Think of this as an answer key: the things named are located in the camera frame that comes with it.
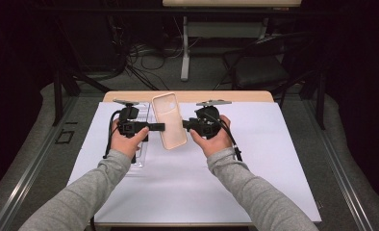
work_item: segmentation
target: beige phone case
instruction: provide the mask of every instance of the beige phone case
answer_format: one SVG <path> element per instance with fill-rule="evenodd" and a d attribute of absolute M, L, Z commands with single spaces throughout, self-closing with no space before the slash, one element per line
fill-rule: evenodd
<path fill-rule="evenodd" d="M 187 142 L 183 128 L 180 108 L 175 94 L 167 93 L 152 99 L 153 111 L 157 122 L 165 123 L 165 131 L 160 132 L 165 149 L 172 149 Z"/>

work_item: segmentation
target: gray sleeve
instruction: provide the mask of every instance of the gray sleeve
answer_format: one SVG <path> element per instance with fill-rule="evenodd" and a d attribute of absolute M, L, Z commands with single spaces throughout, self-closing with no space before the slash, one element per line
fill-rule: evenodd
<path fill-rule="evenodd" d="M 115 186 L 130 168 L 131 160 L 111 150 L 81 178 L 64 188 L 40 207 L 20 230 L 84 230 L 91 217 L 103 206 Z"/>
<path fill-rule="evenodd" d="M 215 153 L 207 163 L 211 173 L 244 208 L 258 230 L 317 230 L 283 193 L 255 176 L 245 163 L 234 160 L 233 148 Z"/>

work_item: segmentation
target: desk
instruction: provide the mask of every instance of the desk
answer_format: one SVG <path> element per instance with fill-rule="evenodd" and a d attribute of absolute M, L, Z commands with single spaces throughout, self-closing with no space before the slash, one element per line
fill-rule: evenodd
<path fill-rule="evenodd" d="M 149 101 L 162 93 L 108 92 L 89 128 L 69 184 L 101 160 L 109 118 L 122 107 L 111 100 Z M 199 107 L 193 102 L 232 100 L 233 104 L 217 107 L 231 118 L 234 138 L 251 171 L 285 193 L 312 221 L 321 221 L 286 123 L 270 93 L 234 90 L 175 93 L 182 102 L 183 119 L 195 116 L 194 110 Z M 185 145 L 165 150 L 157 132 L 149 134 L 145 166 L 130 169 L 95 215 L 95 222 L 105 226 L 251 225 L 249 216 L 234 197 L 208 171 L 206 159 L 190 135 Z"/>
<path fill-rule="evenodd" d="M 301 0 L 163 0 L 165 7 L 236 7 L 236 8 L 274 8 L 300 7 Z M 187 81 L 190 69 L 189 37 L 210 38 L 260 38 L 265 36 L 266 24 L 263 22 L 183 22 L 183 65 L 181 80 Z"/>

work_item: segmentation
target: black office chair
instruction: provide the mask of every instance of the black office chair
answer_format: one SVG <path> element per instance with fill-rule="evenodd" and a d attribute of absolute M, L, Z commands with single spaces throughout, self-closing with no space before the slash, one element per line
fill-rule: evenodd
<path fill-rule="evenodd" d="M 307 59 L 313 42 L 313 33 L 299 32 L 261 38 L 243 49 L 228 51 L 223 54 L 227 72 L 215 89 L 230 76 L 232 90 L 282 93 L 282 107 L 287 89 L 312 73 L 304 64 L 312 61 Z"/>

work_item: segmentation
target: forearm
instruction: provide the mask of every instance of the forearm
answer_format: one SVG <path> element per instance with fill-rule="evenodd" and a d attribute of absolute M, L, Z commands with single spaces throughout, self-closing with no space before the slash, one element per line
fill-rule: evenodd
<path fill-rule="evenodd" d="M 40 207 L 21 230 L 83 230 L 130 168 L 130 159 L 111 150 L 98 168 Z"/>
<path fill-rule="evenodd" d="M 224 149 L 208 158 L 208 167 L 245 209 L 258 230 L 317 230 L 290 199 L 233 156 L 233 148 Z"/>

